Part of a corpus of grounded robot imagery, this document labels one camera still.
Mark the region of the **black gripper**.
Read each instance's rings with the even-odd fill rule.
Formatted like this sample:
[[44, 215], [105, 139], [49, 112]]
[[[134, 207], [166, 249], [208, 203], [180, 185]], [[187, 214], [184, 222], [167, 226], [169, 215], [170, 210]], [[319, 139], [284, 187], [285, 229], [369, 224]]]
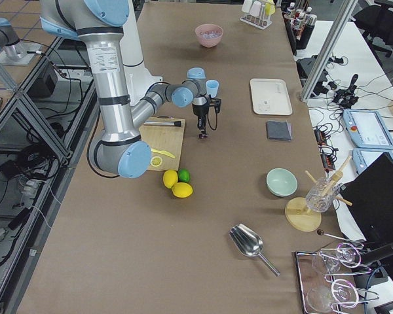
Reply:
[[207, 137], [206, 123], [210, 122], [208, 118], [209, 108], [213, 107], [215, 110], [215, 120], [221, 110], [221, 98], [211, 96], [200, 96], [194, 98], [192, 102], [193, 113], [197, 116], [197, 126], [200, 131], [199, 137]]

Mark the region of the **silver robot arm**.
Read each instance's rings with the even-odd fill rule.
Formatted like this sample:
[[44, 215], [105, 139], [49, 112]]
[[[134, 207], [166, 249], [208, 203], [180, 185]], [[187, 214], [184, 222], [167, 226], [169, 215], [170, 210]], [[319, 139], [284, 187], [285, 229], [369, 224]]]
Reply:
[[92, 166], [111, 176], [143, 175], [152, 158], [139, 128], [167, 102], [192, 105], [200, 137], [205, 138], [209, 109], [221, 100], [207, 90], [205, 72], [188, 70], [181, 84], [162, 82], [143, 64], [131, 1], [41, 1], [42, 28], [86, 45], [104, 129], [87, 148]]
[[0, 18], [0, 63], [27, 66], [41, 49], [41, 44], [21, 41], [11, 23]]

